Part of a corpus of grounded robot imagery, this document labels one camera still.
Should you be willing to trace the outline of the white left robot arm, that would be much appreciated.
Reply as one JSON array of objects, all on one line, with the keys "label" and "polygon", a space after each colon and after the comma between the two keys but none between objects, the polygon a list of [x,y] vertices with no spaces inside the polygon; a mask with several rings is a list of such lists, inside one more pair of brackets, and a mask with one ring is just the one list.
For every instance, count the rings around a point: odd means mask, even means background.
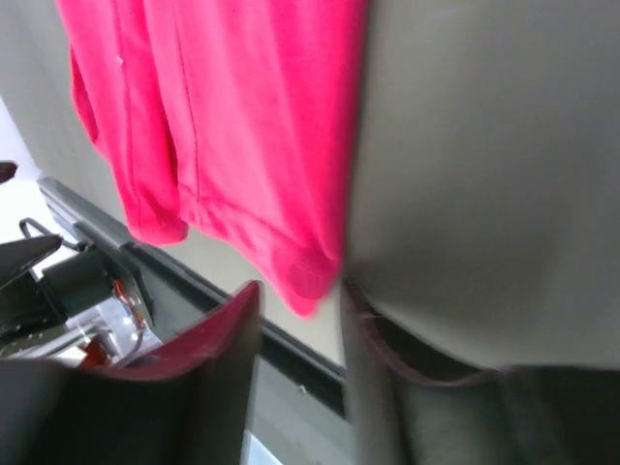
[{"label": "white left robot arm", "polygon": [[23,238],[1,245],[1,356],[112,297],[106,260],[97,247],[69,242],[32,218],[18,223]]}]

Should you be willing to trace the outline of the pink t shirt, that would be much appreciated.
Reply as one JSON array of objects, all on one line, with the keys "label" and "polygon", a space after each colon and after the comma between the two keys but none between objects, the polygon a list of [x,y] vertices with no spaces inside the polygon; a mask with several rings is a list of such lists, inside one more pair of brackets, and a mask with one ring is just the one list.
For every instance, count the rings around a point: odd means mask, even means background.
[{"label": "pink t shirt", "polygon": [[343,262],[362,1],[60,1],[134,237],[229,243],[301,317]]}]

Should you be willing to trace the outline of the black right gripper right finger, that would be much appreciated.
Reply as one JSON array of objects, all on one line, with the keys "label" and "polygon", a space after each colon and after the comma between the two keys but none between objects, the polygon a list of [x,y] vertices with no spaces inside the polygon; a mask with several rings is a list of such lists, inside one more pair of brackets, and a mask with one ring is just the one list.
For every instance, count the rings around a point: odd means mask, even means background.
[{"label": "black right gripper right finger", "polygon": [[619,374],[478,369],[340,294],[346,401],[360,464],[615,464]]}]

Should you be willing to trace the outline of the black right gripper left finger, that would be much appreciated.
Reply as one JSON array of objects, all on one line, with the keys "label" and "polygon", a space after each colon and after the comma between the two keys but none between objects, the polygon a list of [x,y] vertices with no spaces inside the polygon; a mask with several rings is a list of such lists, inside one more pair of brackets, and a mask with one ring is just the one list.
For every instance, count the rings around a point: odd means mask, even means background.
[{"label": "black right gripper left finger", "polygon": [[238,464],[262,343],[262,286],[125,367],[1,364],[5,464]]}]

